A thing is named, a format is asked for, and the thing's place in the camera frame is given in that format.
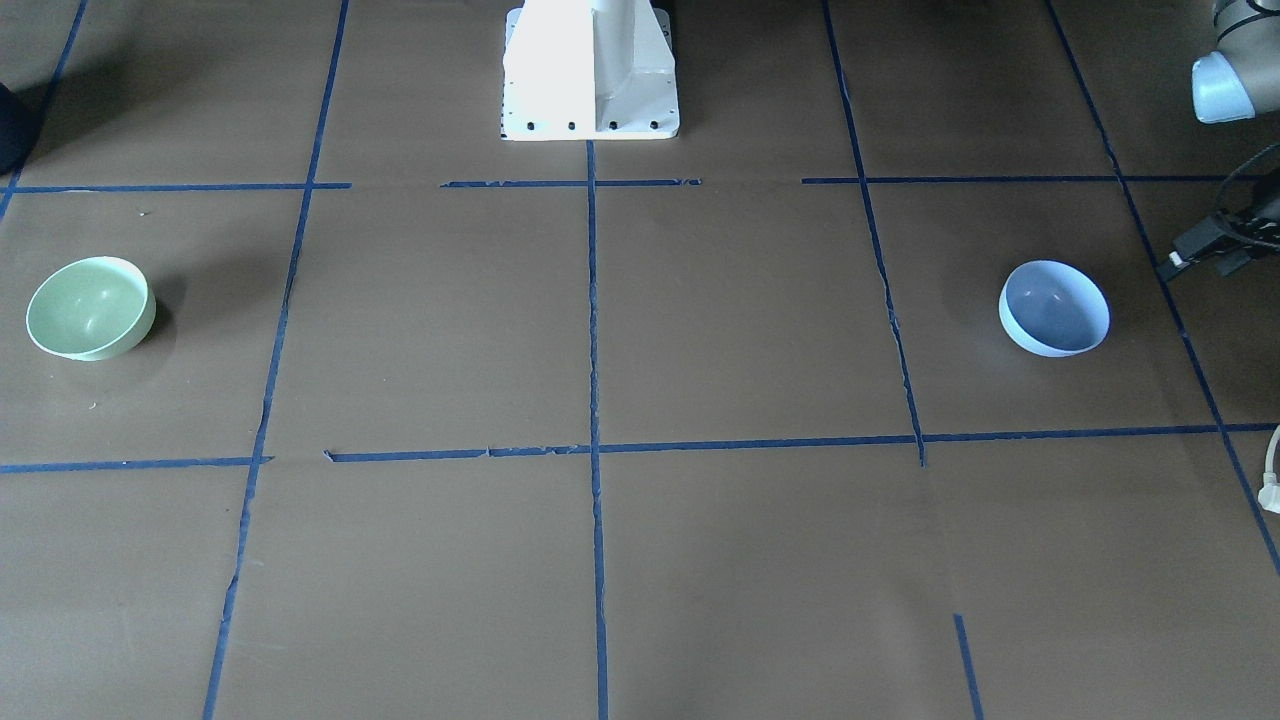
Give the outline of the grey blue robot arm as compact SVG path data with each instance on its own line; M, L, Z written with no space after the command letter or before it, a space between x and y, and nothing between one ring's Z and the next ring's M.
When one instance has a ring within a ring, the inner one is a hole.
M1279 109L1279 3L1215 1L1213 49L1190 69L1203 124L1252 119Z

